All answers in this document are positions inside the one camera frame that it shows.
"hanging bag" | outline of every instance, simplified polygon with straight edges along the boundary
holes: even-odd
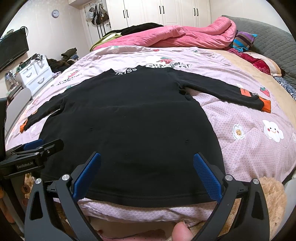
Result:
[[[99,14],[100,14],[100,19],[99,19],[100,23],[104,23],[105,21],[107,21],[109,19],[109,16],[108,16],[106,10],[103,8],[102,4],[99,5]]]
[[[92,21],[94,18],[94,12],[90,9],[87,13],[86,13],[86,21]]]
[[[93,25],[99,25],[100,24],[100,17],[99,17],[99,12],[98,12],[98,7],[96,6],[94,9],[94,18],[92,19],[92,24]]]

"red blanket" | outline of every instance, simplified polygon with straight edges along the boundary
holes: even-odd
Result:
[[[235,48],[229,48],[229,49],[225,48],[225,50],[227,50],[230,53],[236,54],[237,56],[250,62],[253,66],[255,66],[261,72],[270,75],[270,68],[262,59],[254,58],[246,53],[240,53]]]

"bed mattress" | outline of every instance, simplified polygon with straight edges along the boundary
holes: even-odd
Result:
[[[197,47],[109,46],[93,51],[53,80],[27,106],[13,127],[6,148],[38,139],[46,118],[22,134],[20,125],[53,95],[110,68],[124,72],[137,65],[171,67],[208,76],[270,99],[271,113],[266,113],[189,90],[204,109],[218,137],[227,174],[241,181],[266,176],[282,182],[293,170],[296,164],[296,103],[292,97],[271,76],[240,57]],[[186,207],[134,208],[87,198],[78,204],[85,215],[108,221],[186,220],[190,225],[207,220],[216,205],[209,202]]]

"orange label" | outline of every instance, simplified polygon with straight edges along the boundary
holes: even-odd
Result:
[[[262,102],[264,103],[264,106],[262,108],[262,111],[265,111],[267,113],[271,113],[271,101],[264,99],[262,97],[259,96],[259,99],[262,100]]]
[[[248,96],[248,97],[251,97],[251,94],[249,91],[245,90],[245,89],[241,89],[241,94],[242,95],[245,95],[245,96]]]

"television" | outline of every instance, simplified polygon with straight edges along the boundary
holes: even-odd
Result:
[[[21,28],[0,40],[0,72],[29,50],[26,30]]]

